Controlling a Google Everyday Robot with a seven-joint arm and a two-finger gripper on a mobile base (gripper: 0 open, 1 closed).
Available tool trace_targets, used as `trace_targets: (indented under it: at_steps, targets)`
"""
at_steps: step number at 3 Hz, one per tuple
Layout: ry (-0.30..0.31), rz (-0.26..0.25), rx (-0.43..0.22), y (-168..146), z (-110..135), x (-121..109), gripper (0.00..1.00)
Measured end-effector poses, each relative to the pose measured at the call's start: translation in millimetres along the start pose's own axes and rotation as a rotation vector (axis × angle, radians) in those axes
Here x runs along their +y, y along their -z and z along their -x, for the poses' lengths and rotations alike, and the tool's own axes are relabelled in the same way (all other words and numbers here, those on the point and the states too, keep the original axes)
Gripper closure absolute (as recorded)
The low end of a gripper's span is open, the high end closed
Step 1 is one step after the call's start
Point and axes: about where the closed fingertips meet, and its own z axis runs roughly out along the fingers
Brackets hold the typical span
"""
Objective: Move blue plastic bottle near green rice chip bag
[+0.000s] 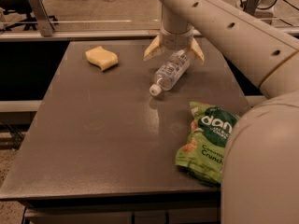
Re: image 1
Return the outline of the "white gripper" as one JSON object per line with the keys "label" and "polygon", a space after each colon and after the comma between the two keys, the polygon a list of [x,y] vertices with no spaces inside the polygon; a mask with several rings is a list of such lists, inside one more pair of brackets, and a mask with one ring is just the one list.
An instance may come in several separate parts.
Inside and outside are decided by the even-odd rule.
{"label": "white gripper", "polygon": [[157,35],[146,48],[143,60],[147,61],[152,57],[161,55],[164,52],[164,47],[171,50],[187,48],[187,54],[193,61],[197,61],[199,63],[203,63],[205,61],[203,51],[197,41],[193,39],[192,30],[183,34],[174,34],[166,31],[162,27],[159,35]]}

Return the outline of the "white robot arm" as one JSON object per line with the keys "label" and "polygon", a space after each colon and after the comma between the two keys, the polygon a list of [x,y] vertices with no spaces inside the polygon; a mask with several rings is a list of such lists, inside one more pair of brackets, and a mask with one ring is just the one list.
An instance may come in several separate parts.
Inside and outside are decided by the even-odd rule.
{"label": "white robot arm", "polygon": [[160,48],[199,31],[266,98],[226,145],[221,224],[299,224],[299,40],[221,0],[160,2]]}

